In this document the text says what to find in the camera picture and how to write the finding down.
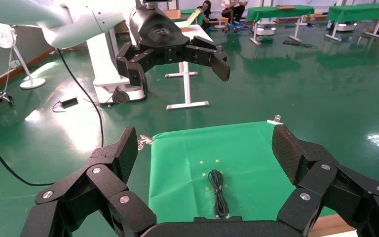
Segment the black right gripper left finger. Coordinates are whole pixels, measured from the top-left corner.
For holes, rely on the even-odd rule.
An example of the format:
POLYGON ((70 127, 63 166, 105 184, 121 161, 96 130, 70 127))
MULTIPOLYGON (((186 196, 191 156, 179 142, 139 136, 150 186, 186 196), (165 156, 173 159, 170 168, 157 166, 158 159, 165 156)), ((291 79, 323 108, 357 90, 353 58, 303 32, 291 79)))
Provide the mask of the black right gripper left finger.
POLYGON ((78 171, 37 194, 21 236, 70 237, 94 212, 119 237, 142 236, 156 215, 127 187, 137 155, 137 133, 128 127, 116 143, 95 149, 78 171))

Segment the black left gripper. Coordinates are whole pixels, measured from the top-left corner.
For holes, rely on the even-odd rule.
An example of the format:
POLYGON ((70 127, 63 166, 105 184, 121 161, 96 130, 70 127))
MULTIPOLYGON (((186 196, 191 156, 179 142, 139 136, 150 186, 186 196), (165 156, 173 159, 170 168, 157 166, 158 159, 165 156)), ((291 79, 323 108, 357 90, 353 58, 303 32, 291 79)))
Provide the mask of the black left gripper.
POLYGON ((228 81, 230 66, 223 47, 211 40, 183 35, 181 29, 160 9, 136 8, 129 27, 136 42, 125 43, 115 57, 118 74, 129 79, 130 85, 139 86, 146 96, 146 72, 156 64, 183 61, 211 67, 221 79, 228 81))

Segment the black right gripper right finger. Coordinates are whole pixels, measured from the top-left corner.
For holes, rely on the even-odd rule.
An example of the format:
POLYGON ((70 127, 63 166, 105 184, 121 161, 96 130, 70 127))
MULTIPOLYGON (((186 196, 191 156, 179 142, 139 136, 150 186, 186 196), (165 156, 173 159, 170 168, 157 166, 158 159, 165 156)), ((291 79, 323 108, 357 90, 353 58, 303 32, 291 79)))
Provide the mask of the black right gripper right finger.
POLYGON ((379 181, 352 170, 322 145, 276 125, 272 152, 295 187, 277 220, 309 235, 323 208, 335 211, 360 237, 379 237, 379 181))

